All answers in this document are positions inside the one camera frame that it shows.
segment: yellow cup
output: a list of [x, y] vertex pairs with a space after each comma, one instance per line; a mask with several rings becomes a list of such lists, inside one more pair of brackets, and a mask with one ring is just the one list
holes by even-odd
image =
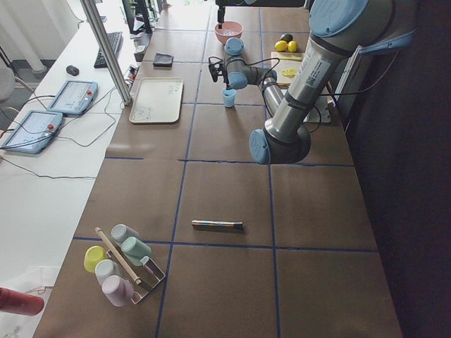
[[83, 265], [87, 272], [94, 273], [98, 262], [106, 259], [106, 251], [98, 245], [91, 246], [85, 253]]

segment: red thermos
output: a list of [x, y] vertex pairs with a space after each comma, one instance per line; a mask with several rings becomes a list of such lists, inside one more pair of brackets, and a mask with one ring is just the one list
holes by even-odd
[[0, 311], [18, 315], [37, 315], [44, 307], [44, 299], [0, 287]]

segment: keyboard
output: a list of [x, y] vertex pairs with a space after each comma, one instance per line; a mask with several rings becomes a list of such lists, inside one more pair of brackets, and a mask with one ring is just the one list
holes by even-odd
[[[110, 41], [111, 48], [115, 55], [119, 54], [122, 47], [122, 32], [112, 32], [106, 33], [108, 35], [108, 40]], [[96, 61], [94, 63], [94, 68], [106, 68], [106, 61], [104, 54], [99, 49], [97, 53]]]

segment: lime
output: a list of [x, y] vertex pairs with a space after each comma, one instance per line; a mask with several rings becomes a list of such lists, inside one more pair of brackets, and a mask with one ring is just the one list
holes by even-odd
[[284, 40], [277, 41], [274, 48], [276, 51], [286, 51], [288, 48], [288, 43]]
[[293, 36], [291, 34], [282, 34], [282, 36], [280, 37], [281, 40], [286, 41], [286, 42], [290, 42], [293, 40]]

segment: small blue cup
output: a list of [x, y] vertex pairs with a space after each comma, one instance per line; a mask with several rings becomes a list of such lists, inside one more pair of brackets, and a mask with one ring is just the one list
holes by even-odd
[[223, 90], [223, 101], [226, 108], [231, 108], [235, 105], [235, 97], [237, 91], [235, 89], [224, 89]]

